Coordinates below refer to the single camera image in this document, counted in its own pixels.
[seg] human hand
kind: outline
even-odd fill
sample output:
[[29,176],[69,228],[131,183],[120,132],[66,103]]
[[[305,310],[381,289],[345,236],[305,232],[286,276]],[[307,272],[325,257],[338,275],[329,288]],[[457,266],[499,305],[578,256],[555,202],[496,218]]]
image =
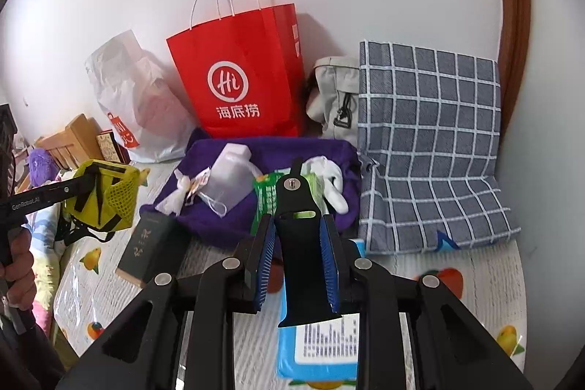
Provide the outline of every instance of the human hand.
[[30,231],[23,228],[10,246],[12,264],[4,267],[0,264],[0,278],[13,281],[8,290],[8,303],[21,310],[32,307],[36,296],[34,284],[33,255],[30,249]]

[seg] purple cloth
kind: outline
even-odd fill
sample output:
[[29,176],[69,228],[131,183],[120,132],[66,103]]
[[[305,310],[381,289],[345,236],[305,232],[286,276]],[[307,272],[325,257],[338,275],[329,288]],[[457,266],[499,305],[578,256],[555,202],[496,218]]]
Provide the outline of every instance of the purple cloth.
[[[342,231],[355,225],[360,210],[362,178],[356,149],[347,141],[316,138],[255,137],[245,139],[206,139],[203,130],[195,130],[189,140],[189,148],[178,169],[193,178],[203,169],[211,167],[227,143],[245,144],[250,148],[250,159],[264,174],[290,167],[293,160],[303,161],[314,156],[326,156],[335,162],[343,174],[343,197],[347,200],[349,212],[333,214],[337,229]],[[155,211],[154,206],[177,188],[174,174],[163,187],[154,204],[144,205],[140,211]],[[254,191],[233,207],[221,219],[197,197],[195,203],[182,209],[177,218],[204,243],[223,249],[233,250],[242,238],[250,236],[250,228],[256,214],[257,198]]]

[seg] purple plush toy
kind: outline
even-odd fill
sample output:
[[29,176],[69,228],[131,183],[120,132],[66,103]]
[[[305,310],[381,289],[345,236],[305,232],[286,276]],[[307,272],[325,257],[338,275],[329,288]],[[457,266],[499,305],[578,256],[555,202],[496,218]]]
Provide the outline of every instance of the purple plush toy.
[[42,186],[47,181],[54,181],[59,173],[59,167],[44,149],[33,149],[30,152],[28,163],[30,184],[33,187]]

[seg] gray backpack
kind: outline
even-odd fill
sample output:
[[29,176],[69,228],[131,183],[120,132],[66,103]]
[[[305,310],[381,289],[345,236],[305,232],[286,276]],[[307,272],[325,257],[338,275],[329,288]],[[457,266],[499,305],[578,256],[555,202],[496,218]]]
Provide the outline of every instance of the gray backpack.
[[309,118],[323,125],[322,137],[358,144],[360,67],[349,56],[328,56],[315,62],[318,89],[306,105]]

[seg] plaid fabric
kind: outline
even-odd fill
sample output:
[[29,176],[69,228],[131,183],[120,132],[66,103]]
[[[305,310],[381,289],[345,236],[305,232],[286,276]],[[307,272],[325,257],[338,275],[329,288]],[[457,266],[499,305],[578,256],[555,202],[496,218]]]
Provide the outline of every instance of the plaid fabric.
[[360,237],[369,253],[509,240],[494,168],[500,92],[491,60],[364,41],[360,45]]

